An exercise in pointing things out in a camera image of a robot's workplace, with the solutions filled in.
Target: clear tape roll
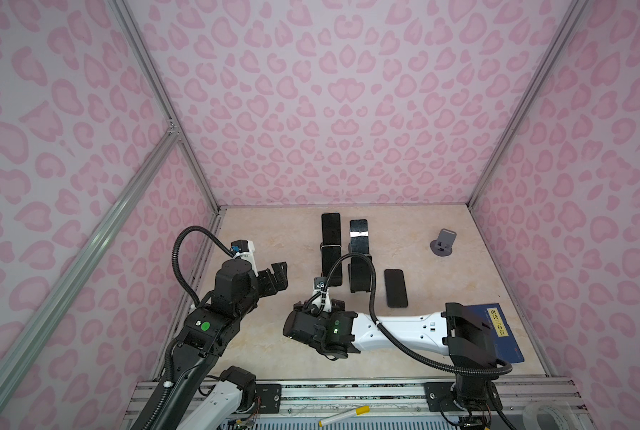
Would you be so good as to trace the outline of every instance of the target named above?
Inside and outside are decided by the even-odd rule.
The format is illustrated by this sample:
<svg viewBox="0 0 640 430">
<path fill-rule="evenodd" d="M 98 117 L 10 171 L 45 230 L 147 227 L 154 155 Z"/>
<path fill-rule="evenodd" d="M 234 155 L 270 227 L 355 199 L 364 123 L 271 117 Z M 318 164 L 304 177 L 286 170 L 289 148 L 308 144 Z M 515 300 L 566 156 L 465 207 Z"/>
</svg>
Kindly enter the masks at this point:
<svg viewBox="0 0 640 430">
<path fill-rule="evenodd" d="M 532 402 L 523 410 L 523 426 L 525 430 L 549 430 L 552 427 L 540 426 L 538 416 L 546 414 L 554 420 L 558 430 L 577 430 L 578 421 L 567 403 Z"/>
</svg>

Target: yellow label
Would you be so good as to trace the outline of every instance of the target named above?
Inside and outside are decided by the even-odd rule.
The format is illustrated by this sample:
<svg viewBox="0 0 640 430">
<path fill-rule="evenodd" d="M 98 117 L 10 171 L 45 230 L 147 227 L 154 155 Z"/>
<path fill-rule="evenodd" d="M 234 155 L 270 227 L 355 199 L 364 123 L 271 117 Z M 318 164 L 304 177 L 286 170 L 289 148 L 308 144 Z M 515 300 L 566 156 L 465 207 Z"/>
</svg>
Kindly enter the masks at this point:
<svg viewBox="0 0 640 430">
<path fill-rule="evenodd" d="M 488 307 L 487 313 L 490 315 L 490 318 L 492 319 L 492 324 L 496 329 L 496 334 L 498 334 L 499 337 L 508 336 L 508 331 L 506 331 L 506 326 L 504 325 L 504 322 L 501 320 L 501 315 L 499 315 L 499 310 L 496 309 L 496 307 Z"/>
</svg>

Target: beige tabletop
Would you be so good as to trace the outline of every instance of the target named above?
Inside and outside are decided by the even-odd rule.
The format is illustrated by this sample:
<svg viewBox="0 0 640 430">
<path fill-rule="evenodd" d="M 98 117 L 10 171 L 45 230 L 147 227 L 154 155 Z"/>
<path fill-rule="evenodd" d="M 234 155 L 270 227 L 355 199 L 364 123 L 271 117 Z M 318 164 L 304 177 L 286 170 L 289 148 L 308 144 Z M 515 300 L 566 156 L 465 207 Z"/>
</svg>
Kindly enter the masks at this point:
<svg viewBox="0 0 640 430">
<path fill-rule="evenodd" d="M 239 366 L 258 379 L 450 375 L 422 365 L 397 349 L 350 354 L 348 359 L 330 361 L 282 335 L 293 305 L 310 297 L 313 278 L 321 275 L 324 212 L 341 213 L 343 253 L 348 252 L 349 221 L 368 220 L 370 253 L 377 271 L 377 315 L 431 314 L 444 310 L 448 301 L 463 305 L 499 303 L 525 357 L 524 363 L 514 365 L 512 374 L 545 373 L 468 209 L 464 205 L 432 205 L 228 209 L 218 234 L 221 241 L 226 245 L 236 239 L 253 241 L 259 271 L 271 263 L 287 262 L 289 288 L 258 302 L 211 374 Z M 442 228 L 458 234 L 449 257 L 437 257 L 429 248 Z M 213 250 L 199 289 L 201 297 L 214 287 L 215 272 L 226 258 L 219 249 Z M 384 269 L 404 271 L 408 308 L 386 306 Z M 345 301 L 346 310 L 368 313 L 369 294 L 351 294 L 346 267 L 343 285 L 332 288 L 330 294 Z M 422 354 L 451 364 L 438 354 Z"/>
</svg>

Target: patterned wallpaper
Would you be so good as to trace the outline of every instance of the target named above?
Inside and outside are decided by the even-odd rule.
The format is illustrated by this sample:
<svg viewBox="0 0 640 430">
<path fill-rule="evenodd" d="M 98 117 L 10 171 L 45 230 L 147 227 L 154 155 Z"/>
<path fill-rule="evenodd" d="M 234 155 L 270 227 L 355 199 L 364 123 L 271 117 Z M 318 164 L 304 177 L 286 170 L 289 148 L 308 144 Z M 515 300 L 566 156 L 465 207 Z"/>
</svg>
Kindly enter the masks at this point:
<svg viewBox="0 0 640 430">
<path fill-rule="evenodd" d="M 640 1 L 600 0 L 475 217 L 600 430 L 640 430 Z"/>
<path fill-rule="evenodd" d="M 467 201 L 569 1 L 129 3 L 241 205 Z"/>
<path fill-rule="evenodd" d="M 3 411 L 0 430 L 118 426 L 183 293 L 172 273 L 174 240 L 210 216 L 174 149 Z M 182 244 L 183 273 L 202 240 L 192 233 Z"/>
<path fill-rule="evenodd" d="M 102 0 L 0 0 L 0 358 L 165 129 Z"/>
</svg>

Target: marker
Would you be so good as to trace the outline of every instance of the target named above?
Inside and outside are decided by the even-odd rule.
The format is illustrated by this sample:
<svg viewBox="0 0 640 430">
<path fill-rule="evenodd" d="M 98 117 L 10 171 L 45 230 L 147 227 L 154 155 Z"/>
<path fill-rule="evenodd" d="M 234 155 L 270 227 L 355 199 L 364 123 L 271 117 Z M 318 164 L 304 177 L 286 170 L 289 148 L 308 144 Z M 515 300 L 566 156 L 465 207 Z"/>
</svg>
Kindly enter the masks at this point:
<svg viewBox="0 0 640 430">
<path fill-rule="evenodd" d="M 362 415 L 362 414 L 365 414 L 366 412 L 370 412 L 369 406 L 361 406 L 359 408 L 346 411 L 342 414 L 332 415 L 331 417 L 327 417 L 324 420 L 320 420 L 320 427 L 332 424 L 333 422 L 345 420 L 350 417 Z"/>
</svg>

